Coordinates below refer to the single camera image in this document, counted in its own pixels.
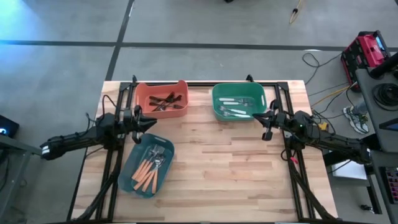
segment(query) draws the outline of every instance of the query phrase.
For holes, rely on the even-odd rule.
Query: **white handle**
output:
[[[224,105],[239,105],[238,102],[223,102]]]
[[[233,98],[219,98],[220,101],[235,101]]]
[[[237,109],[229,109],[229,110],[232,112],[235,112],[235,113],[246,114],[246,111],[241,111],[241,110],[237,110]]]
[[[250,115],[243,115],[243,114],[231,114],[231,115],[237,116],[237,117],[240,117],[240,118],[250,118],[251,117]]]

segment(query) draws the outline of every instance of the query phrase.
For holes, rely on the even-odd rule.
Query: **red device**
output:
[[[390,56],[380,31],[359,32],[355,40],[341,53],[341,62],[343,62],[349,84],[356,82],[357,69],[376,68]],[[351,89],[355,92],[361,91],[358,84]]]

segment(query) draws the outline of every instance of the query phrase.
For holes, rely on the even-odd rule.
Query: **small red clip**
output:
[[[295,164],[299,164],[299,162],[293,156],[290,158]]]

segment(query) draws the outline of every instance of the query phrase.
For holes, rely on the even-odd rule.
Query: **orange handle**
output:
[[[157,169],[155,170],[155,174],[154,174],[154,181],[152,183],[152,194],[156,193],[156,186],[157,185]]]
[[[150,182],[151,182],[151,180],[152,180],[152,178],[153,178],[153,176],[155,174],[154,171],[150,171],[149,173],[150,173],[150,176],[148,177],[147,181],[145,182],[144,186],[142,187],[142,191],[143,192],[147,191],[147,188],[148,188],[148,186],[149,186],[149,184],[150,184]]]
[[[149,169],[152,167],[152,164],[154,162],[148,162],[147,165],[145,166],[145,168],[143,168],[143,170],[140,172],[140,174],[138,175],[136,181],[141,182],[142,179],[145,177],[145,175],[147,175]]]
[[[138,175],[140,174],[142,168],[144,168],[146,164],[147,164],[147,160],[144,159],[144,161],[141,162],[141,164],[139,165],[138,169],[136,170],[134,175],[131,177],[131,179],[135,180],[138,177]]]
[[[142,185],[143,183],[145,183],[145,180],[148,179],[148,177],[150,176],[150,173],[151,173],[151,172],[147,173],[147,175],[145,175],[144,179],[143,179],[142,181],[138,182],[138,183],[134,186],[134,190],[138,190],[138,188],[141,187],[141,185]]]

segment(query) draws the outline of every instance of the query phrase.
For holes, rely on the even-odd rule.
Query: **yellow cable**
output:
[[[301,8],[300,8],[301,3],[302,3],[302,0],[300,0],[297,4],[297,7],[293,9],[292,15],[290,16],[289,24],[292,24],[299,16],[299,13],[301,11]]]
[[[329,98],[329,97],[331,97],[331,96],[333,96],[333,95],[335,95],[335,94],[337,94],[337,93],[341,93],[342,91],[347,90],[349,87],[351,87],[351,86],[347,86],[347,87],[344,87],[344,88],[342,88],[342,89],[340,89],[340,90],[336,90],[336,91],[334,91],[333,93],[330,93],[329,95],[327,95],[327,96],[323,97],[322,99],[318,100],[316,103],[314,103],[314,104],[311,105],[311,106],[315,106],[315,105],[319,104],[320,102],[322,102],[324,99],[327,99],[327,98]]]

